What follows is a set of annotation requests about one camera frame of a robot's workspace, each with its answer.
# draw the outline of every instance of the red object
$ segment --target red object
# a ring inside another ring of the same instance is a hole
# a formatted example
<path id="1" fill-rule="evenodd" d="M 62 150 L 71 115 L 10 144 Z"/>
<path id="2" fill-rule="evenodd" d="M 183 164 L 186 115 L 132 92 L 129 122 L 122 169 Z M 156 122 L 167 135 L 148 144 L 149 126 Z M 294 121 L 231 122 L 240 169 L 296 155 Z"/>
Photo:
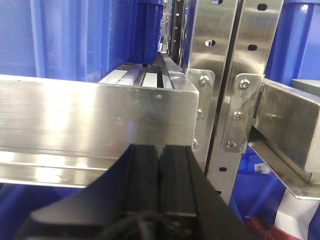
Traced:
<path id="1" fill-rule="evenodd" d="M 250 217 L 245 222 L 245 226 L 262 240 L 301 240 L 300 238 L 292 236 L 276 226 L 261 220 L 257 216 Z"/>

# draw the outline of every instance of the metal rail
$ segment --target metal rail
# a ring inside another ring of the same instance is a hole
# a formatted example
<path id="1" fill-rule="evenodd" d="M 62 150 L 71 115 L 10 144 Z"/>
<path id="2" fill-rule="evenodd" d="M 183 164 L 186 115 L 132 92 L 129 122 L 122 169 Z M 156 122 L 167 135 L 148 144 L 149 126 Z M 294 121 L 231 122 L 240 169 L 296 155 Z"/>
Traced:
<path id="1" fill-rule="evenodd" d="M 0 75 L 0 182 L 84 187 L 131 143 L 192 145 L 199 93 L 159 61 L 172 89 Z"/>

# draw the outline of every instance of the reflective metal surface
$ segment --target reflective metal surface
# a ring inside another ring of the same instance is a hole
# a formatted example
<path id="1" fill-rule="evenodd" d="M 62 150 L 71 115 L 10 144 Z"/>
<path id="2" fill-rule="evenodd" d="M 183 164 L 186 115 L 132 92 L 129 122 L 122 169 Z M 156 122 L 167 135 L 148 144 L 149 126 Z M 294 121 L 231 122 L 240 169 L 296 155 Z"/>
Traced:
<path id="1" fill-rule="evenodd" d="M 210 70 L 188 68 L 186 77 L 193 83 L 199 91 L 198 112 L 194 130 L 194 144 L 192 151 L 204 171 L 208 156 L 210 137 L 212 131 L 212 119 L 215 112 L 211 108 L 214 101 L 213 86 L 215 84 L 215 74 Z"/>
<path id="2" fill-rule="evenodd" d="M 266 79 L 253 126 L 292 168 L 320 173 L 320 97 Z"/>
<path id="3" fill-rule="evenodd" d="M 320 81 L 309 79 L 292 79 L 293 87 L 320 97 Z"/>
<path id="4" fill-rule="evenodd" d="M 0 150 L 15 153 L 14 161 L 0 153 L 0 179 L 42 183 L 36 169 L 54 167 L 70 178 L 52 184 L 84 186 L 131 143 L 159 152 L 165 145 L 192 145 L 199 92 L 164 59 L 174 89 L 0 75 Z M 39 166 L 38 154 L 59 156 L 45 156 L 47 164 Z M 64 156 L 74 164 L 79 157 L 93 162 L 70 167 Z M 58 166 L 52 163 L 57 159 Z M 88 174 L 72 183 L 72 171 Z"/>
<path id="5" fill-rule="evenodd" d="M 210 93 L 207 99 L 208 112 L 203 111 L 205 119 L 199 119 L 201 138 L 195 152 L 202 169 L 208 158 L 209 142 L 216 117 L 219 92 L 227 61 L 227 53 L 232 34 L 238 0 L 225 0 L 221 4 L 210 0 L 189 0 L 188 18 L 184 36 L 182 64 L 184 69 L 209 70 L 215 75 L 214 85 L 206 86 Z"/>
<path id="6" fill-rule="evenodd" d="M 270 148 L 267 142 L 268 140 L 258 131 L 253 130 L 251 132 L 249 139 L 250 147 L 265 161 L 297 199 L 320 200 L 320 185 L 313 184 L 299 175 Z"/>
<path id="7" fill-rule="evenodd" d="M 0 151 L 0 182 L 83 188 L 115 161 Z"/>
<path id="8" fill-rule="evenodd" d="M 217 125 L 214 126 L 212 154 L 207 164 L 207 176 L 221 197 L 228 203 L 238 171 L 240 153 L 225 152 L 222 149 L 223 135 L 229 112 L 230 100 L 233 94 L 234 81 L 238 74 L 263 74 L 267 64 L 269 52 L 278 24 L 283 1 L 265 0 L 265 11 L 258 10 L 260 0 L 239 1 L 238 25 L 233 29 L 236 32 L 234 45 L 230 51 L 228 71 L 225 72 L 224 95 L 219 112 Z"/>
<path id="9" fill-rule="evenodd" d="M 264 78 L 262 74 L 241 73 L 236 76 L 223 133 L 221 147 L 224 151 L 229 153 L 246 152 Z"/>

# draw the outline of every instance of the metal bracket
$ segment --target metal bracket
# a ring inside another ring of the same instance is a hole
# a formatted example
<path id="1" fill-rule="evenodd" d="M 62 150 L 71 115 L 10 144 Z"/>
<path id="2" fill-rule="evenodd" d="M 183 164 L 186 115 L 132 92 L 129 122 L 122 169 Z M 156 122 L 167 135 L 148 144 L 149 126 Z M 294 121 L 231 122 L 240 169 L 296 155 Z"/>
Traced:
<path id="1" fill-rule="evenodd" d="M 225 152 L 246 152 L 264 78 L 263 74 L 247 73 L 235 77 L 221 146 Z"/>
<path id="2" fill-rule="evenodd" d="M 204 69 L 186 68 L 184 72 L 199 91 L 192 151 L 201 169 L 204 170 L 212 133 L 213 117 L 216 112 L 215 109 L 212 109 L 216 76 L 213 71 Z"/>

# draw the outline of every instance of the blue storage container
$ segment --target blue storage container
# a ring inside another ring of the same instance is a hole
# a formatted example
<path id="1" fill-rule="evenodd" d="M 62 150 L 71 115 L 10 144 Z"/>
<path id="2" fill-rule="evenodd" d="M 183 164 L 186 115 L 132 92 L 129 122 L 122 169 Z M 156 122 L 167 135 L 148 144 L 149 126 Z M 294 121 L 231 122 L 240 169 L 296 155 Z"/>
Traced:
<path id="1" fill-rule="evenodd" d="M 161 39 L 164 0 L 138 0 L 134 52 L 129 62 L 152 64 Z"/>
<path id="2" fill-rule="evenodd" d="M 320 80 L 320 0 L 285 0 L 266 77 L 289 85 L 292 79 Z"/>
<path id="3" fill-rule="evenodd" d="M 0 0 L 0 74 L 98 82 L 134 51 L 137 0 Z"/>
<path id="4" fill-rule="evenodd" d="M 245 153 L 241 156 L 238 172 L 244 174 L 261 172 L 258 167 L 263 163 L 264 161 L 256 154 L 256 152 L 251 147 L 247 146 Z"/>
<path id="5" fill-rule="evenodd" d="M 0 189 L 0 240 L 11 240 L 33 210 L 77 191 L 78 188 L 6 184 Z"/>
<path id="6" fill-rule="evenodd" d="M 232 210 L 245 222 L 257 216 L 271 224 L 286 187 L 274 174 L 239 173 L 230 200 Z"/>

